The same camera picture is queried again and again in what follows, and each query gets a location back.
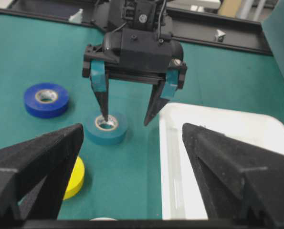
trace yellow tape roll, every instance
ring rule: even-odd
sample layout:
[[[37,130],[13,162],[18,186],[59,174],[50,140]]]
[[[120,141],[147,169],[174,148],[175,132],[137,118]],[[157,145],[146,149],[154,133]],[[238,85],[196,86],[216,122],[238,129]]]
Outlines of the yellow tape roll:
[[[77,157],[75,162],[70,181],[66,187],[65,195],[63,200],[71,198],[76,195],[77,192],[81,189],[84,183],[84,163]]]

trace electrical tape roll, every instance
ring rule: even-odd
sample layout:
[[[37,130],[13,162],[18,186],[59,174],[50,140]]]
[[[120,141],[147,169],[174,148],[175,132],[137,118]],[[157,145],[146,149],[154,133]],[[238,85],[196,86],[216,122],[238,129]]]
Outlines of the electrical tape roll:
[[[40,83],[25,91],[26,110],[39,118],[53,118],[62,115],[68,108],[67,90],[54,83]]]
[[[100,129],[96,125],[96,119],[99,117],[103,118],[100,111],[96,111],[87,118],[84,124],[85,135],[98,145],[116,145],[121,143],[128,129],[126,117],[121,113],[111,112],[109,119],[113,117],[117,120],[117,126],[112,130]]]
[[[69,183],[66,187],[63,200],[75,196],[82,188],[83,183],[84,183],[84,163],[80,157],[77,157],[74,168],[71,173]]]

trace robotic arm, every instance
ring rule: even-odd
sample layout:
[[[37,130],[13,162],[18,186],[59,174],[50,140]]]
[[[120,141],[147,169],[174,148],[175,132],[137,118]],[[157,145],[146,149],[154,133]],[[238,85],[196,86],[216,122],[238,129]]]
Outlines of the robotic arm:
[[[167,1],[97,2],[95,10],[109,8],[104,26],[107,33],[102,44],[87,46],[83,77],[90,78],[106,121],[109,79],[152,84],[144,125],[148,125],[173,98],[176,90],[183,88],[187,67],[181,44],[172,39],[172,19],[166,14]]]

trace green table surface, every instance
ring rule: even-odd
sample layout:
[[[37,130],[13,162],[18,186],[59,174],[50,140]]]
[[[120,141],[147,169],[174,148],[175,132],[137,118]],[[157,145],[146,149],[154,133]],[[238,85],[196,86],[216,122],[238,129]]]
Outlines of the green table surface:
[[[81,71],[86,45],[102,37],[96,29],[0,16],[0,148],[83,123],[98,109]],[[172,102],[267,114],[284,123],[284,79],[272,56],[187,43],[183,48],[186,81]],[[69,91],[64,115],[39,119],[25,111],[24,91],[42,82]],[[143,126],[151,86],[111,80],[109,90],[109,108],[126,115],[128,133],[117,146],[84,140],[84,186],[63,202],[59,219],[160,219],[158,117]]]

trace white tray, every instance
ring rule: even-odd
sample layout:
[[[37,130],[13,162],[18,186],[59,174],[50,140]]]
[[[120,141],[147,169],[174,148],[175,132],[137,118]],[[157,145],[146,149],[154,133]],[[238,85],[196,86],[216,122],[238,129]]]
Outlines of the white tray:
[[[182,141],[184,123],[284,154],[284,125],[268,115],[179,103],[167,104],[159,115],[163,219],[207,219]]]

